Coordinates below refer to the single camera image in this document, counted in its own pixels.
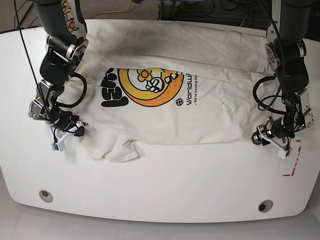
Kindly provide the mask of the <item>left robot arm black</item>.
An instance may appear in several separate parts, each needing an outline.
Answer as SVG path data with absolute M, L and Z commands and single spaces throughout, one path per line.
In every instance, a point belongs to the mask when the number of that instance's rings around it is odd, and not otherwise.
M 314 122 L 307 90 L 309 75 L 305 65 L 307 47 L 304 38 L 316 1 L 274 0 L 267 7 L 260 0 L 259 4 L 270 21 L 265 51 L 273 74 L 258 80 L 252 95 L 259 111 L 269 111 L 280 118 L 269 117 L 266 123 L 256 128 L 251 140 L 255 145 L 273 144 L 284 159 L 291 152 L 291 140 L 295 134 Z M 276 93 L 269 96 L 271 102 L 265 104 L 259 99 L 257 90 L 261 84 L 273 80 L 277 80 L 279 86 Z

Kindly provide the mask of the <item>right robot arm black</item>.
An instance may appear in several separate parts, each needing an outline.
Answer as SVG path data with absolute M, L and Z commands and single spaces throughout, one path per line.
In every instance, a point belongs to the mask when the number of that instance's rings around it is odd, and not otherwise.
M 29 117 L 49 125 L 55 151 L 65 149 L 68 136 L 82 137 L 86 123 L 72 113 L 84 99 L 88 84 L 76 72 L 88 47 L 87 25 L 78 0 L 34 0 L 38 18 L 46 32 L 47 52 L 40 65 L 42 80 L 36 83 L 36 97 L 30 103 Z M 72 104 L 58 102 L 71 78 L 82 81 L 79 99 Z

